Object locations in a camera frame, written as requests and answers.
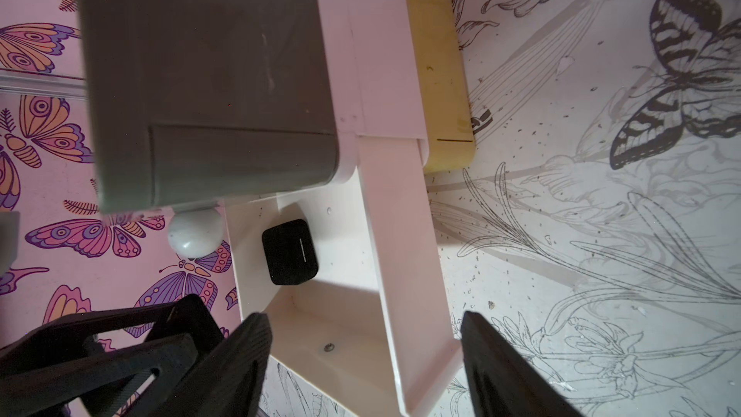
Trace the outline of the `yellow bottom drawer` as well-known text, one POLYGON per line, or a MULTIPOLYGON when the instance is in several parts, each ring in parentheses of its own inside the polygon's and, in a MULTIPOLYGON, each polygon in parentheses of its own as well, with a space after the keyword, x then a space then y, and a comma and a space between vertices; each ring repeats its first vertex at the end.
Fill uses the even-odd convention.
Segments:
POLYGON ((428 131, 427 174, 470 165, 476 145, 452 0, 406 0, 428 131))

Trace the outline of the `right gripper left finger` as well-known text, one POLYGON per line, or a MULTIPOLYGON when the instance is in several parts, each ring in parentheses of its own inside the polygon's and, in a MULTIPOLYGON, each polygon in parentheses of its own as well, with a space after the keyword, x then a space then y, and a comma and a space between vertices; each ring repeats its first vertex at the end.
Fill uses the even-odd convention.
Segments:
POLYGON ((268 315, 251 314, 181 381, 163 403, 128 416, 262 416, 262 386, 272 344, 268 315))

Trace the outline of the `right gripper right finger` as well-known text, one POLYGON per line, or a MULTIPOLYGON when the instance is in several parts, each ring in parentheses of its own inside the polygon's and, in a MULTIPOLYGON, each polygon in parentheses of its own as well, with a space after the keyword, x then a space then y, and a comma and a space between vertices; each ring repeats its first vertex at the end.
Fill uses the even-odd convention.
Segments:
POLYGON ((465 312, 460 333, 477 416, 581 416, 481 314, 465 312))

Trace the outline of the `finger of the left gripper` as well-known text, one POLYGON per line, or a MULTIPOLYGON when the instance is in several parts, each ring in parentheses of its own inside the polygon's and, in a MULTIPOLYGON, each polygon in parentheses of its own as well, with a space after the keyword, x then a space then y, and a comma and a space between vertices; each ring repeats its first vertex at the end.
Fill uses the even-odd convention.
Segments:
POLYGON ((186 333, 198 353, 210 353, 223 333, 198 295, 127 309, 72 314, 45 324, 1 349, 1 374, 13 376, 100 353, 94 338, 104 332, 148 324, 149 341, 186 333))
POLYGON ((198 358, 192 338, 179 334, 1 378, 1 414, 31 416, 104 385, 142 374, 156 379, 133 403, 133 416, 150 416, 168 401, 198 358))

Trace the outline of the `grey top drawer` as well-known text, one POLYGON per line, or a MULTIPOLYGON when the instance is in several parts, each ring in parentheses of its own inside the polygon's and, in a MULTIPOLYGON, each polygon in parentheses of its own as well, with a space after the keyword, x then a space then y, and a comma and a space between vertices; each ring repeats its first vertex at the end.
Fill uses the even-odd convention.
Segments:
POLYGON ((325 185, 340 157, 337 135, 327 132, 156 125, 150 139, 152 203, 173 209, 168 242, 188 258, 223 239, 218 201, 325 185))

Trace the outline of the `black brooch box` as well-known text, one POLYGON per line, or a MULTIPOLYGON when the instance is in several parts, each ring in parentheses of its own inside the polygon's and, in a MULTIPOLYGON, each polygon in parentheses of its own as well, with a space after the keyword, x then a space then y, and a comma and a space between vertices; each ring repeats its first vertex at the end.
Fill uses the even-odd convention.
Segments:
POLYGON ((297 286, 318 274, 318 258, 308 223, 295 219, 262 233, 262 247, 271 282, 297 286))

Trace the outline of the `three-drawer cabinet frame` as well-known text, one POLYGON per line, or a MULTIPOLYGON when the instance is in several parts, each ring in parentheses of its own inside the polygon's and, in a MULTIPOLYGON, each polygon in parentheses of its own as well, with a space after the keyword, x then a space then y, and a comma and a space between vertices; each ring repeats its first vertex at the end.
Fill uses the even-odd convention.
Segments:
POLYGON ((342 183, 428 135, 406 0, 78 0, 100 208, 342 183))

